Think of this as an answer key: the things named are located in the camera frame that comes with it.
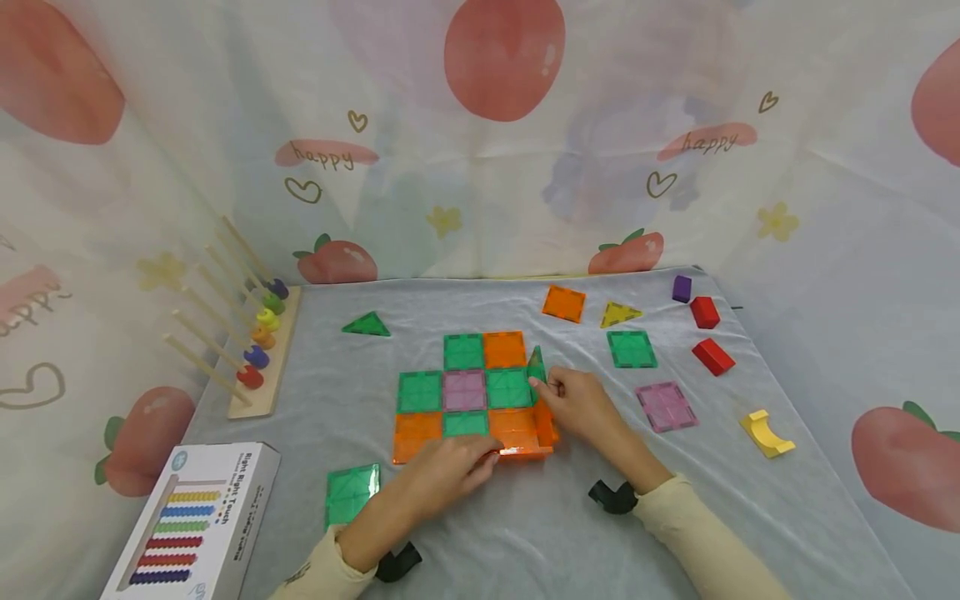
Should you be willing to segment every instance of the purple wooden block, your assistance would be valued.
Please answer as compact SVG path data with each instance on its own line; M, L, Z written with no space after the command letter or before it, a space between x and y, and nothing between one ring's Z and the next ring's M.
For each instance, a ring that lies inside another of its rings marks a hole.
M700 424L684 393L673 381L636 388L636 397L657 433Z
M483 369L444 373L444 410L475 411L487 408Z
M673 279L673 300L684 304L690 302L692 288L693 281L690 280L690 277L677 275Z

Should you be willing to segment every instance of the yellow flower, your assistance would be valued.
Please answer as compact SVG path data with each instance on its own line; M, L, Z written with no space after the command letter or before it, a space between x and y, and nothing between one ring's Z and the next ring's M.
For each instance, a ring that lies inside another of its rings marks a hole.
M783 202L775 204L771 211L761 208L756 212L756 216L763 223L756 235L760 239L773 233L778 242L785 242L790 239L790 232L800 226L800 219L796 215L788 215L786 203Z
M444 239L451 231L458 231L460 223L460 209L450 208L443 210L439 206L433 207L433 212L426 216L426 222L437 230L437 238Z
M149 292L159 285L178 292L182 286L180 278L186 275L186 265L169 252L161 253L156 262L141 258L136 261L136 268L143 274L140 289L144 292Z

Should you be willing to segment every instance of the black strap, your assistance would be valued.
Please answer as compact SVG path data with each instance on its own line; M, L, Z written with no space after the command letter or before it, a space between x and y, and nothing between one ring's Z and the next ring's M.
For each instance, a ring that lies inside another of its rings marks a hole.
M388 552L387 556L380 559L380 566L376 570L376 578L385 584L391 584L403 579L410 569L415 565L422 563L423 557L414 547L414 544L407 542L396 556L393 552Z
M603 481L597 481L588 495L611 515L626 515L636 506L634 488L626 481L616 492L608 488Z

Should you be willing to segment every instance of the sleeve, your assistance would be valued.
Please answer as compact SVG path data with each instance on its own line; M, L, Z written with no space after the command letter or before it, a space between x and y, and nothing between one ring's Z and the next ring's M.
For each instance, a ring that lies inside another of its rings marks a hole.
M367 588L376 567L366 573L344 563L336 537L344 525L331 525L306 563L270 596L270 600L354 600Z
M677 557L703 600L790 600L681 475L636 499L634 515Z

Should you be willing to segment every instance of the toy box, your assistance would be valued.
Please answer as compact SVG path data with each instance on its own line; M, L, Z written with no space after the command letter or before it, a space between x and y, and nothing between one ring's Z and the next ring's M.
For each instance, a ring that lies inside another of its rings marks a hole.
M236 600L279 463L259 442L175 447L101 600Z

